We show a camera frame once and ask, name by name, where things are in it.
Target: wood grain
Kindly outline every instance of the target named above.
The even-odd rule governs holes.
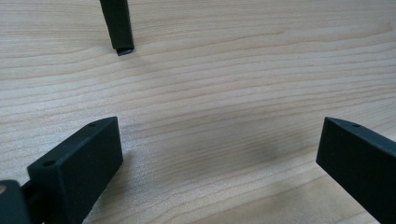
[[[125,162],[85,223],[376,223],[316,164],[325,116],[396,140],[396,2],[0,2],[0,179],[118,116]]]

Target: black post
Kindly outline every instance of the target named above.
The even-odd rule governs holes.
[[[110,33],[111,44],[119,56],[134,50],[127,0],[100,0]]]

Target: hole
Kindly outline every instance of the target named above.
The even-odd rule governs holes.
[[[55,164],[55,161],[46,161],[43,163],[43,166],[51,166],[53,164]]]
[[[4,191],[6,191],[6,186],[0,185],[0,194],[2,194]]]

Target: metal component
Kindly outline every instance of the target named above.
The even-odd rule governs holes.
[[[134,50],[127,0],[100,0],[111,44],[119,56]]]

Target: light wood surface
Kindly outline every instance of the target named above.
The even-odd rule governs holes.
[[[325,116],[396,140],[394,0],[0,1],[0,179],[118,116],[85,223],[376,223],[315,163]]]

